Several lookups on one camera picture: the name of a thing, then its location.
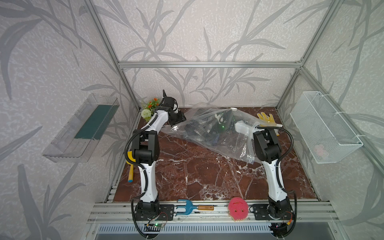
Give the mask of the black plaid shirt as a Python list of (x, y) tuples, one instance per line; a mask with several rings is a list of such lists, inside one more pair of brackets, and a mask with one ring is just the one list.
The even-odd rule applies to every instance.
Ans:
[(229, 133), (234, 131), (235, 120), (231, 120), (230, 127), (224, 133), (212, 134), (210, 133), (210, 131), (214, 119), (215, 117), (206, 118), (186, 124), (184, 130), (186, 131), (187, 138), (202, 143), (203, 145), (217, 146), (219, 144), (219, 141), (222, 140), (225, 135), (228, 135)]

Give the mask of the clear plastic vacuum bag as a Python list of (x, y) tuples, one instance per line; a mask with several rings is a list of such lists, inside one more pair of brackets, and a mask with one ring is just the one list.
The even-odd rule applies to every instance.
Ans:
[(256, 117), (237, 108), (216, 108), (203, 103), (185, 112), (186, 121), (164, 126), (161, 132), (197, 144), (217, 154), (249, 164), (256, 157), (253, 133), (260, 127), (282, 127), (264, 113)]

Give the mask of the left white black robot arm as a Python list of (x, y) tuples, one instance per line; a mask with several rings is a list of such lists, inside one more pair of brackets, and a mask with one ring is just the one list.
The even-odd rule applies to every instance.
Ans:
[(174, 126), (186, 121), (175, 98), (163, 91), (160, 103), (150, 111), (150, 120), (141, 129), (133, 131), (125, 147), (125, 159), (140, 169), (141, 194), (134, 213), (157, 216), (160, 202), (156, 187), (156, 161), (160, 156), (159, 132), (164, 125)]

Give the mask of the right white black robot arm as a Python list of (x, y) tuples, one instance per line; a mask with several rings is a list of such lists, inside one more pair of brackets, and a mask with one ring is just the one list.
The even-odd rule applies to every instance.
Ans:
[[(297, 203), (295, 191), (288, 191), (284, 187), (281, 171), (281, 161), (292, 151), (294, 139), (292, 134), (275, 122), (273, 115), (266, 115), (264, 112), (257, 114), (258, 119), (250, 123), (236, 118), (236, 109), (229, 109), (214, 114), (215, 121), (211, 129), (218, 133), (228, 130), (235, 130), (236, 133), (246, 136), (254, 145), (253, 153), (264, 166), (268, 188), (269, 188), (269, 207), (268, 213), (273, 219), (281, 218), (286, 212), (292, 211), (292, 206), (288, 194), (294, 195), (294, 203)], [(283, 153), (282, 146), (278, 140), (278, 131), (287, 134), (290, 146)]]

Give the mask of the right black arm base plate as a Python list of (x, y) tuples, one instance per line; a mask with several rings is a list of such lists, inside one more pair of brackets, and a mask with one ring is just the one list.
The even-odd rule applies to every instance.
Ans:
[(255, 216), (255, 220), (285, 221), (294, 218), (294, 211), (291, 206), (273, 206), (271, 204), (254, 204), (249, 210)]

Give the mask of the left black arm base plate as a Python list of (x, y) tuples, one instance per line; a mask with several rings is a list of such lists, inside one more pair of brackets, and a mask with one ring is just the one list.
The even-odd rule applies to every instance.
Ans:
[(136, 221), (172, 221), (174, 218), (174, 205), (155, 205), (139, 202), (133, 211)]

